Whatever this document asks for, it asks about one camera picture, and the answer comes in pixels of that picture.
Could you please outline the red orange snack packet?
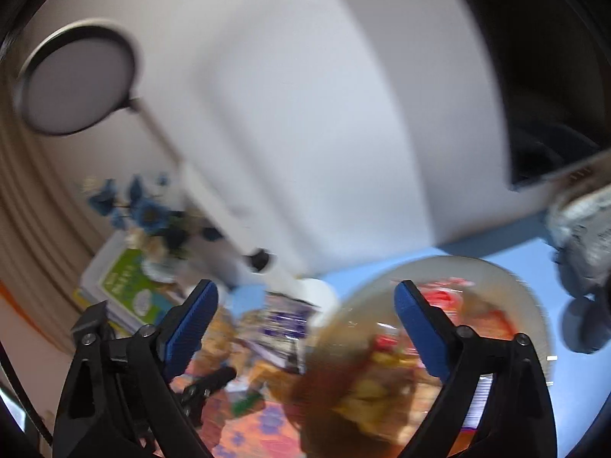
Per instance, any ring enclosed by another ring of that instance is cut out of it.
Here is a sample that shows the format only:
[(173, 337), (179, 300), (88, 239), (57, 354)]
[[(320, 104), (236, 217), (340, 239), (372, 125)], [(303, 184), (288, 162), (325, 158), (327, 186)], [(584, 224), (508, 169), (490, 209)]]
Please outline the red orange snack packet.
[(364, 435), (406, 445), (440, 390), (406, 332), (394, 329), (372, 337), (365, 367), (333, 411)]

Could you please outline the colourful floral table cloth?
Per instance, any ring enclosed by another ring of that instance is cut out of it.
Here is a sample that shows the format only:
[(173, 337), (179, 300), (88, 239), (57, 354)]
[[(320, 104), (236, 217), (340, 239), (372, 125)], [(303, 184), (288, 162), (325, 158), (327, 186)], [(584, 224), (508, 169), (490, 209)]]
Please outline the colourful floral table cloth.
[(302, 457), (299, 431), (272, 397), (264, 376), (274, 367), (254, 357), (205, 403), (196, 432), (215, 457)]

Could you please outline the purple duck flavour chip bag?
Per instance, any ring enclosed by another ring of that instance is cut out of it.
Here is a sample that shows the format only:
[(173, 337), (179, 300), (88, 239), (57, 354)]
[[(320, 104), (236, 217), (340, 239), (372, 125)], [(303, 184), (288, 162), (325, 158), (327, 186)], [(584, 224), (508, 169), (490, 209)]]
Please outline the purple duck flavour chip bag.
[(304, 373), (307, 339), (314, 305), (278, 293), (267, 293), (261, 309), (238, 322), (237, 339), (264, 361), (288, 373)]

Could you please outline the dark metal mug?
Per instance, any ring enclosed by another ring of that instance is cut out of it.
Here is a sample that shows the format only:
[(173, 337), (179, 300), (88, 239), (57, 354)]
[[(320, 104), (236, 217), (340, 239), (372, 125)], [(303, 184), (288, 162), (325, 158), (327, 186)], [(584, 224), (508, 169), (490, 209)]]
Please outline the dark metal mug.
[(610, 342), (610, 296), (576, 292), (561, 317), (563, 343), (575, 353), (596, 353)]

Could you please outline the green cover book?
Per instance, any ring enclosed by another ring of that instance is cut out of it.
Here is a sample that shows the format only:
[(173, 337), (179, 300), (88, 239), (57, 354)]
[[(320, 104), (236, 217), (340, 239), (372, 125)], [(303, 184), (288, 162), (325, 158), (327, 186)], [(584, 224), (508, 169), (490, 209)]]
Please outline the green cover book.
[(168, 258), (161, 263), (151, 261), (135, 249), (124, 249), (102, 273), (97, 286), (135, 323), (158, 325), (168, 311), (182, 303), (184, 293), (178, 284), (183, 261)]

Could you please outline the white ribbed ceramic vase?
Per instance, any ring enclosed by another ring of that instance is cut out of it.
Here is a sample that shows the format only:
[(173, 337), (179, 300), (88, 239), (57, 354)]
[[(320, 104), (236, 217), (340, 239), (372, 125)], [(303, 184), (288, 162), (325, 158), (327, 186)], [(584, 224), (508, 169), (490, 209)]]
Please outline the white ribbed ceramic vase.
[(242, 256), (225, 240), (208, 242), (196, 236), (189, 240), (185, 250), (188, 260), (184, 277), (218, 280), (229, 290), (257, 282)]

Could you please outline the amber ribbed glass bowl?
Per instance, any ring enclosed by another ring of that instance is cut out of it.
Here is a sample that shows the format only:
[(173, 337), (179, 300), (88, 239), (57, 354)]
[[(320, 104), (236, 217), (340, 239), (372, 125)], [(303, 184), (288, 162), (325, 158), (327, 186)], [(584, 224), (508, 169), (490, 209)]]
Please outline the amber ribbed glass bowl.
[[(347, 394), (356, 372), (365, 367), (372, 337), (394, 329), (406, 332), (394, 310), (394, 290), (405, 280), (413, 282), (428, 303), (442, 309), (455, 326), (466, 325), (482, 337), (499, 340), (512, 340), (519, 333), (527, 335), (548, 385), (548, 321), (522, 280), (480, 258), (439, 255), (411, 261), (364, 285), (321, 331), (307, 359), (304, 379), (293, 394), (299, 407), (300, 445), (307, 456), (403, 457), (401, 452), (408, 442), (393, 445), (364, 435), (333, 408)], [(448, 457), (460, 457), (458, 454), (471, 442), (491, 385), (490, 375), (480, 378), (463, 429)]]

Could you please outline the blue and white artificial flowers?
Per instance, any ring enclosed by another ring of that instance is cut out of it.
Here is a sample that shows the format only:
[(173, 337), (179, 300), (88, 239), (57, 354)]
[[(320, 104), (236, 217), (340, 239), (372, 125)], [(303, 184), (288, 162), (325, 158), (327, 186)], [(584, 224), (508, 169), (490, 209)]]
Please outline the blue and white artificial flowers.
[(168, 258), (186, 258), (186, 247), (193, 237), (208, 242), (224, 239), (221, 231), (198, 212), (172, 207), (168, 202), (170, 187), (169, 175), (161, 172), (150, 181), (135, 174), (125, 187), (112, 178), (88, 177), (80, 190), (97, 215), (124, 233), (128, 248), (160, 264)]

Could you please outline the grey canvas pouch bag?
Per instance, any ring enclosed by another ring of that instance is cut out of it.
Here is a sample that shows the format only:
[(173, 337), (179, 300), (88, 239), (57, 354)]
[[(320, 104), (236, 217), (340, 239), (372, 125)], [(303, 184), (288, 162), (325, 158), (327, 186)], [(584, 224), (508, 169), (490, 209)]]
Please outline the grey canvas pouch bag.
[(582, 182), (560, 192), (546, 226), (584, 290), (603, 287), (610, 277), (610, 183)]

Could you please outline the white desk lamp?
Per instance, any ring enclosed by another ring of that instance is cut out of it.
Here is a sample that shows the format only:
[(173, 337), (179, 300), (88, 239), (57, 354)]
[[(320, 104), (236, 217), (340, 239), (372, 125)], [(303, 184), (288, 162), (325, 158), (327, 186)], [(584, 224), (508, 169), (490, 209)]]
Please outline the white desk lamp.
[(317, 323), (329, 319), (340, 306), (333, 287), (321, 279), (296, 277), (280, 258), (260, 246), (135, 95), (138, 72), (136, 48), (120, 27), (95, 19), (70, 23), (46, 37), (25, 60), (16, 81), (16, 110), (31, 130), (47, 137), (78, 134), (120, 110), (135, 113), (175, 164), (189, 199), (266, 288), (313, 304)]

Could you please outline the black television screen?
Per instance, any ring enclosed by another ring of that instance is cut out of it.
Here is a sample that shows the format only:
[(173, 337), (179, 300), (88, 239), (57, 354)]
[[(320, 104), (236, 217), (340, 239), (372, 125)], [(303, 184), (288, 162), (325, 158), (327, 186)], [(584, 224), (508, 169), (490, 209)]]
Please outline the black television screen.
[(610, 0), (465, 0), (502, 98), (518, 189), (610, 151)]

